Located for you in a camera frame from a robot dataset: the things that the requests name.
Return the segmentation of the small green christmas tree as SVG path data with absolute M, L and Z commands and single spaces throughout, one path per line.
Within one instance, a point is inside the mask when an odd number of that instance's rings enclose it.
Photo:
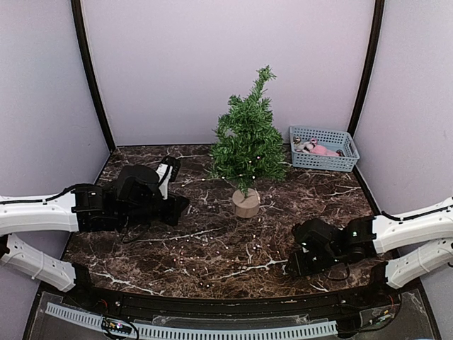
M 282 181 L 286 177 L 282 134 L 273 125 L 271 100 L 265 96 L 266 83 L 275 78 L 270 66 L 260 68 L 247 96 L 229 97 L 229 110 L 214 129 L 217 141 L 210 152 L 210 173 L 235 183 L 233 211 L 241 218 L 258 214 L 257 180 Z

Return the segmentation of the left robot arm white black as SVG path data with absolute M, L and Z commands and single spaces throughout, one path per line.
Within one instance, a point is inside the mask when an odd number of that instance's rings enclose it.
M 72 297 L 85 309 L 100 302 L 86 267 L 61 261 L 25 243 L 20 232 L 121 231 L 157 220 L 175 226 L 189 200 L 169 192 L 178 166 L 125 166 L 104 186 L 80 183 L 53 196 L 1 198 L 1 265 L 13 267 Z

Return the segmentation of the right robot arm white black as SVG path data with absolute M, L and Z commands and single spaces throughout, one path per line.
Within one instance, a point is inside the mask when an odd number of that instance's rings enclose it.
M 376 307 L 387 298 L 389 287 L 398 290 L 436 268 L 452 265 L 452 199 L 398 215 L 381 212 L 356 218 L 343 229 L 314 218 L 296 224 L 292 234 L 301 247 L 286 265 L 293 277 L 322 273 L 338 264 L 354 264 L 418 244 L 412 252 L 372 269 L 373 282 L 362 290 L 361 301 Z

